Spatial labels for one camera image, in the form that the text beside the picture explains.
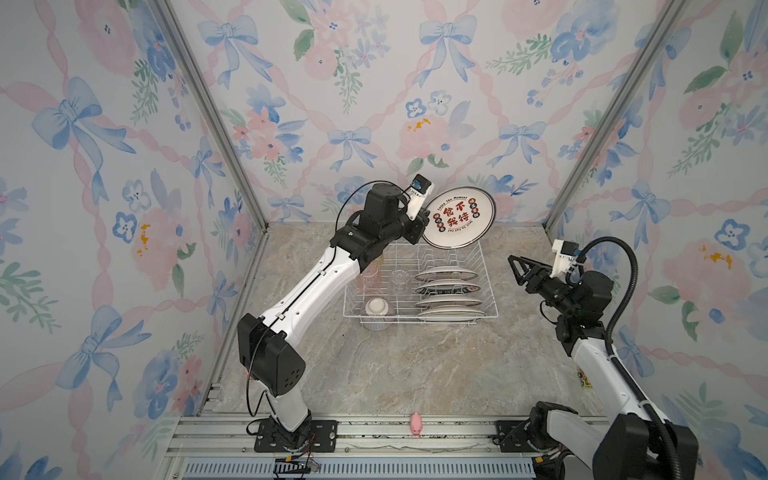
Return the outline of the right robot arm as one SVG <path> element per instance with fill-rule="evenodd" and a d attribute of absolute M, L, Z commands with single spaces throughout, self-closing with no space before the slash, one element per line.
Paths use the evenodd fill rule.
<path fill-rule="evenodd" d="M 694 433 L 656 408 L 607 343 L 601 317 L 612 299 L 612 280 L 587 271 L 569 284 L 542 262 L 516 255 L 508 262 L 517 283 L 557 311 L 557 339 L 596 390 L 609 426 L 601 431 L 570 407 L 540 401 L 526 421 L 498 435 L 500 445 L 571 453 L 596 479 L 694 478 Z"/>

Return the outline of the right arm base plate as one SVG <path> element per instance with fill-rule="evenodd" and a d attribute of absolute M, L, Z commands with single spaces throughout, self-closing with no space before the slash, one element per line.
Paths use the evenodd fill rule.
<path fill-rule="evenodd" d="M 496 435 L 492 442 L 502 453 L 533 453 L 538 449 L 530 442 L 529 420 L 498 420 L 495 422 Z"/>

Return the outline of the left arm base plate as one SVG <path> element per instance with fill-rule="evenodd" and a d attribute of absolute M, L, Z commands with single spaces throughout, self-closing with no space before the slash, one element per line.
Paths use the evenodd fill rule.
<path fill-rule="evenodd" d="M 333 453 L 336 449 L 339 423 L 335 420 L 307 418 L 296 431 L 289 432 L 278 421 L 267 418 L 259 422 L 255 433 L 256 453 Z"/>

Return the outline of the plate with red characters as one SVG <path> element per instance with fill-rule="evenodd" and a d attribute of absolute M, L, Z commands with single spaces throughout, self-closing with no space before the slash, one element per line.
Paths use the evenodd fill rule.
<path fill-rule="evenodd" d="M 423 240 L 434 248 L 467 247 L 482 238 L 496 217 L 493 197 L 474 186 L 447 190 L 426 206 L 428 224 Z"/>

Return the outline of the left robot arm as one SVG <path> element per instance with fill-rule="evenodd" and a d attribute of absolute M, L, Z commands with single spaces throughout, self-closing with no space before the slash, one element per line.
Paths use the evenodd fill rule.
<path fill-rule="evenodd" d="M 266 392 L 270 420 L 289 435 L 306 431 L 311 413 L 298 383 L 306 362 L 296 351 L 311 323 L 391 243 L 419 242 L 428 224 L 425 201 L 433 184 L 415 176 L 403 189 L 388 181 L 366 184 L 363 208 L 340 224 L 310 271 L 275 305 L 237 324 L 238 354 L 248 379 Z"/>

